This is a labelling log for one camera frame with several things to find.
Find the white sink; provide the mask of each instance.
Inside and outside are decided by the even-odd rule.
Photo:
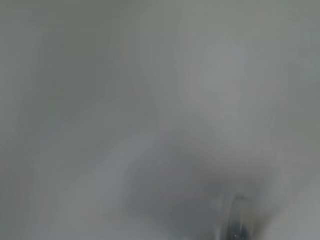
[[[0,4],[0,239],[319,225],[320,1]]]

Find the white surface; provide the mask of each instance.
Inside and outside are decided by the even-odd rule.
[[[168,218],[192,234],[185,199],[196,209],[243,189],[259,218],[279,214],[266,237],[301,236],[294,225],[312,239],[282,218],[320,170],[319,12],[312,0],[1,1],[0,238],[167,238],[144,223]],[[118,147],[136,138],[133,159]],[[151,201],[154,189],[169,193]],[[150,219],[106,231],[130,200]],[[203,226],[220,217],[203,212]]]

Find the metal object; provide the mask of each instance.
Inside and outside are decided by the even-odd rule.
[[[254,207],[250,199],[237,195],[231,203],[220,240],[252,240],[254,216]]]

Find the blurry background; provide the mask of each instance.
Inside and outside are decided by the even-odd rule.
[[[114,202],[196,238],[219,215],[210,199],[242,188],[269,219],[319,173],[319,11],[312,0],[1,1],[1,239],[108,238],[96,227]],[[121,148],[128,138],[137,156]]]

